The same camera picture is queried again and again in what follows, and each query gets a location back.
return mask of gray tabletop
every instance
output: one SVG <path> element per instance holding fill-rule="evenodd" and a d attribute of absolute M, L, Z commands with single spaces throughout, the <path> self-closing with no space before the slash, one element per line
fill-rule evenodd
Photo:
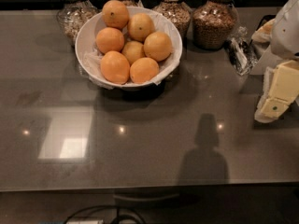
<path fill-rule="evenodd" d="M 252 34 L 276 7 L 240 8 Z M 87 79 L 57 11 L 0 11 L 0 190 L 299 181 L 298 107 L 254 121 L 262 76 L 192 44 L 160 86 L 108 91 Z"/>

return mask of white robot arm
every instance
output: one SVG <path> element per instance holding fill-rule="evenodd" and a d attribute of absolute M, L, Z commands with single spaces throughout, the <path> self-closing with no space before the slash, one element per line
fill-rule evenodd
<path fill-rule="evenodd" d="M 287 62 L 264 74 L 254 117 L 264 123 L 278 119 L 299 95 L 299 0 L 289 0 L 276 15 L 270 44 L 272 53 Z"/>

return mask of white bowl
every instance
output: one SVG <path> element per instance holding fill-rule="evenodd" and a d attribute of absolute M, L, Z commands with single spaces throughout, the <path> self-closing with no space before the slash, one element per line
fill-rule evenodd
<path fill-rule="evenodd" d="M 167 33 L 173 44 L 173 52 L 164 61 L 159 62 L 160 72 L 152 80 L 143 84 L 135 84 L 131 80 L 123 85 L 114 84 L 107 81 L 99 69 L 101 57 L 103 56 L 96 48 L 95 38 L 97 33 L 106 27 L 102 20 L 102 13 L 98 13 L 88 20 L 78 32 L 75 44 L 75 52 L 80 65 L 88 73 L 90 80 L 101 87 L 107 89 L 121 88 L 124 90 L 138 90 L 151 84 L 159 85 L 179 65 L 179 59 L 182 53 L 182 41 L 178 29 L 175 25 L 162 14 L 143 7 L 128 7 L 130 16 L 136 13 L 147 13 L 152 18 L 156 31 Z M 127 37 L 126 27 L 123 34 Z"/>

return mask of bowl rim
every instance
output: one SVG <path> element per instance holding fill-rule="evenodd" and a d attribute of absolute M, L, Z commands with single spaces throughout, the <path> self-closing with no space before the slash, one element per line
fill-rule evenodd
<path fill-rule="evenodd" d="M 129 12 L 130 10 L 133 8 L 134 10 L 140 10 L 140 12 L 146 12 L 148 14 L 152 14 L 152 15 L 156 15 L 156 16 L 160 16 L 161 19 L 167 21 L 170 26 L 172 27 L 172 30 L 175 31 L 175 33 L 177 34 L 177 36 L 179 37 L 178 39 L 178 47 L 176 48 L 176 52 L 179 52 L 178 54 L 178 58 L 174 60 L 173 64 L 171 65 L 171 67 L 169 68 L 169 66 L 167 66 L 164 71 L 166 70 L 166 72 L 164 72 L 164 74 L 161 74 L 160 73 L 160 77 L 161 79 L 157 82 L 153 82 L 153 80 L 155 79 L 155 77 L 149 81 L 146 81 L 142 84 L 135 84 L 135 83 L 125 83 L 125 84 L 116 84 L 116 83 L 112 83 L 108 80 L 102 80 L 102 79 L 99 79 L 98 76 L 95 76 L 93 73 L 91 73 L 89 71 L 89 69 L 87 69 L 85 67 L 85 65 L 83 64 L 83 61 L 82 59 L 80 59 L 80 56 L 78 55 L 79 54 L 79 51 L 78 51 L 78 41 L 79 39 L 82 37 L 81 33 L 83 33 L 82 31 L 84 30 L 84 28 L 86 28 L 87 26 L 89 26 L 89 24 L 91 22 L 94 22 L 94 20 L 98 21 L 99 19 L 101 19 L 102 17 L 102 11 L 95 14 L 93 17 L 91 17 L 89 20 L 87 20 L 83 25 L 82 27 L 80 28 L 79 32 L 78 32 L 78 35 L 77 35 L 77 38 L 76 38 L 76 42 L 75 42 L 75 53 L 76 53 L 76 57 L 77 57 L 77 60 L 78 60 L 78 63 L 79 65 L 83 68 L 83 70 L 88 74 L 89 76 L 89 80 L 100 86 L 100 87 L 104 87 L 104 88 L 107 88 L 107 89 L 114 89 L 114 88 L 120 88 L 120 89 L 124 89 L 124 90 L 138 90 L 140 88 L 144 88 L 144 87 L 148 87 L 149 85 L 159 85 L 167 76 L 169 76 L 169 74 L 174 71 L 179 63 L 180 63 L 180 58 L 181 58 L 181 55 L 182 55 L 182 40 L 180 38 L 180 34 L 179 34 L 179 31 L 177 29 L 177 27 L 173 24 L 173 22 L 171 22 L 168 18 L 166 18 L 163 14 L 159 13 L 159 12 L 156 12 L 154 10 L 151 10 L 151 9 L 148 9 L 148 8 L 144 8 L 144 7 L 127 7 Z"/>

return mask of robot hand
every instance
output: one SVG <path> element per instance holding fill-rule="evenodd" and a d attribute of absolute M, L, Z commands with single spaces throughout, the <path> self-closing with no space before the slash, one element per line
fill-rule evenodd
<path fill-rule="evenodd" d="M 267 69 L 263 96 L 254 118 L 266 123 L 278 119 L 299 95 L 299 62 L 291 60 Z"/>

